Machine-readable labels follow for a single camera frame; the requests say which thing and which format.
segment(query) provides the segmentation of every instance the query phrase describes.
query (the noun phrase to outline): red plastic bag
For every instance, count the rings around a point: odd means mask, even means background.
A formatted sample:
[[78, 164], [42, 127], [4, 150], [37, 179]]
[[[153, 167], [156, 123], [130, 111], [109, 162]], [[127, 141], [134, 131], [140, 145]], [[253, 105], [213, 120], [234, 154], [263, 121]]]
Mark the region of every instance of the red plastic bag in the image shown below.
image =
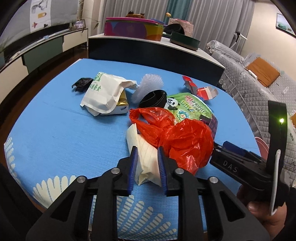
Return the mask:
[[[139, 120], [140, 115], [148, 122]], [[185, 119], [174, 125], [174, 115], [159, 107], [131, 109], [132, 123], [145, 140], [156, 148], [163, 146], [166, 156], [180, 168], [195, 174], [204, 167], [213, 151], [211, 129], [199, 120]]]

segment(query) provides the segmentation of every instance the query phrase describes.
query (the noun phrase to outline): white wall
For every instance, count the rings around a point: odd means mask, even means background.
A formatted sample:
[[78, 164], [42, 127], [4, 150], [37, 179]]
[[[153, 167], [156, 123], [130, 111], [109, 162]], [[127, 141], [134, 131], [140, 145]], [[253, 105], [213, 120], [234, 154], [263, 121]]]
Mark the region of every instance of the white wall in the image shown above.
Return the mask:
[[256, 52], [274, 62], [296, 81], [296, 37], [276, 29], [276, 14], [281, 13], [273, 3], [256, 2], [254, 15], [241, 55]]
[[103, 31], [103, 23], [104, 23], [104, 3], [107, 0], [101, 0], [100, 9], [99, 9], [99, 25], [97, 27], [97, 34], [101, 34]]
[[97, 20], [99, 19], [100, 6], [104, 0], [84, 0], [82, 18], [89, 29], [89, 36], [97, 34]]

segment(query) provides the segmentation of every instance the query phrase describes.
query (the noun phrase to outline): green snack bag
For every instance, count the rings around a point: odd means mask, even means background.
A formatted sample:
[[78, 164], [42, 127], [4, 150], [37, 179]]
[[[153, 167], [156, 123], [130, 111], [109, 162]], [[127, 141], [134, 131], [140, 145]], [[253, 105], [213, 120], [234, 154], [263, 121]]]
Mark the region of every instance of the green snack bag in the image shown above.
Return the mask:
[[210, 122], [213, 116], [210, 108], [207, 107], [203, 101], [190, 93], [179, 93], [168, 96], [164, 108], [172, 112], [175, 116], [176, 123], [186, 118], [191, 120], [208, 120], [204, 122]]

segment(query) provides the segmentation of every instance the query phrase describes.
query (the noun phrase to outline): curtain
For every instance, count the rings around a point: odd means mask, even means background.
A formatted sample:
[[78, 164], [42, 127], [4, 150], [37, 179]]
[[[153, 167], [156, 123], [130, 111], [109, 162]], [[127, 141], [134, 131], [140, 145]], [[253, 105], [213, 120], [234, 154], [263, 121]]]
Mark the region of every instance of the curtain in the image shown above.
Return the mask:
[[[189, 10], [191, 0], [168, 0], [165, 12], [169, 12], [173, 18], [185, 19]], [[167, 24], [169, 18], [164, 17], [163, 21]]]
[[[255, 0], [192, 0], [187, 20], [194, 24], [193, 38], [200, 40], [200, 48], [217, 40], [226, 46], [234, 41], [235, 31], [247, 35]], [[237, 51], [243, 46], [241, 40]]]
[[[239, 17], [239, 22], [237, 24], [236, 31], [239, 31], [243, 36], [247, 37], [251, 21], [253, 18], [253, 12], [255, 7], [255, 1], [254, 0], [243, 0], [243, 6], [241, 15]], [[232, 46], [235, 43], [235, 38], [232, 40], [230, 46]], [[241, 53], [242, 47], [244, 46], [245, 39], [241, 39], [240, 42], [232, 48], [235, 52]]]
[[125, 17], [129, 11], [145, 13], [145, 18], [163, 20], [168, 0], [107, 0], [104, 3], [100, 33], [104, 32], [107, 17]]

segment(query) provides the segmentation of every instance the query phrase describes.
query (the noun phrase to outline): green cabinet door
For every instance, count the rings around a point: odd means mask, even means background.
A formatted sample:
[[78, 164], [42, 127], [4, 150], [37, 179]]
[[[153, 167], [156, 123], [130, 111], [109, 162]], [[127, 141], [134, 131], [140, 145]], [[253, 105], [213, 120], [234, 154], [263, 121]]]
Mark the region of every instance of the green cabinet door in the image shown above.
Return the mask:
[[63, 52], [63, 36], [49, 40], [25, 53], [24, 62], [31, 73], [37, 67]]

